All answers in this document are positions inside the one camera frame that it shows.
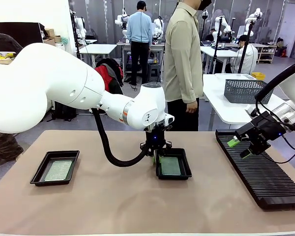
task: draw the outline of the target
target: human hand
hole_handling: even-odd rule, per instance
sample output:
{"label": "human hand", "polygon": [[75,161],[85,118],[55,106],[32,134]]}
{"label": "human hand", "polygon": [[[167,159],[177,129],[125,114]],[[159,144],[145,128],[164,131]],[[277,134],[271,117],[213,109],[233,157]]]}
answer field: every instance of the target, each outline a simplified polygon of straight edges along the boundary
{"label": "human hand", "polygon": [[194,112],[197,111],[197,108],[198,108],[197,101],[194,101],[192,103],[187,103],[187,110],[186,110],[186,112],[187,113],[194,113]]}

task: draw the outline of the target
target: camouflage fabric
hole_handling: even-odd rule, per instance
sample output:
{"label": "camouflage fabric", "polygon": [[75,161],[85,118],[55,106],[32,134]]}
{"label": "camouflage fabric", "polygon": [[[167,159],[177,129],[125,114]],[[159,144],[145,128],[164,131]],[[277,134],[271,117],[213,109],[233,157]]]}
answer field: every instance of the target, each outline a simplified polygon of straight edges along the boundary
{"label": "camouflage fabric", "polygon": [[13,134],[0,133],[0,160],[15,160],[22,152],[23,148],[18,145]]}

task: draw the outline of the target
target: yellow bin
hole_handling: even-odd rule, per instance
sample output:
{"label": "yellow bin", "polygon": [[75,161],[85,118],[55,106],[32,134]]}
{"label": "yellow bin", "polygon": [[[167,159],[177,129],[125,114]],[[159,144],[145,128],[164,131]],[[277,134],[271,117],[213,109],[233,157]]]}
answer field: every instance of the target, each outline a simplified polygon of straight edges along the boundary
{"label": "yellow bin", "polygon": [[264,80],[266,75],[261,72],[252,72],[251,73],[253,77],[255,77],[257,80]]}

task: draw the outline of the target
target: black ribbed tray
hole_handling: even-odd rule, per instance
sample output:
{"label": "black ribbed tray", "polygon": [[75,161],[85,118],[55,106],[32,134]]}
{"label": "black ribbed tray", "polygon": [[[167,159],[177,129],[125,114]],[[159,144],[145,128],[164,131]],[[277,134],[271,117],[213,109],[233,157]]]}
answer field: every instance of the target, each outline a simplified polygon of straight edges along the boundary
{"label": "black ribbed tray", "polygon": [[264,210],[295,209],[295,183],[279,167],[263,155],[251,155],[246,159],[240,153],[249,147],[249,142],[240,142],[229,147],[227,142],[235,135],[232,130],[217,130],[216,139],[235,168],[237,174],[254,198],[258,206]]}

